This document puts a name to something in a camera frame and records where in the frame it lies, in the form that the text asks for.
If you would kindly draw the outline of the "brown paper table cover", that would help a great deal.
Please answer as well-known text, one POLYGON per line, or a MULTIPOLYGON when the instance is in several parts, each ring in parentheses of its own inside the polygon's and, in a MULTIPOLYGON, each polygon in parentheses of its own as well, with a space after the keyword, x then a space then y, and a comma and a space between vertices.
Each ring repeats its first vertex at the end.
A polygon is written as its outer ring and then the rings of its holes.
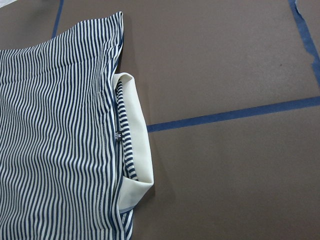
POLYGON ((134 240, 317 240, 317 0, 19 0, 0 47, 33 46, 123 12, 119 72, 134 76, 154 186, 134 240))

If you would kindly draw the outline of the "navy white striped polo shirt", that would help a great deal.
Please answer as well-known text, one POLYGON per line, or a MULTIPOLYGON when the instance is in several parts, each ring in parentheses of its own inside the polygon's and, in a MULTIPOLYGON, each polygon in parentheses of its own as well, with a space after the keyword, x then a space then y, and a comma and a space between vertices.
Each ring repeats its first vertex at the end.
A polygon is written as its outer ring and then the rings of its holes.
POLYGON ((153 186, 123 13, 0 52, 0 237, 129 240, 153 186))

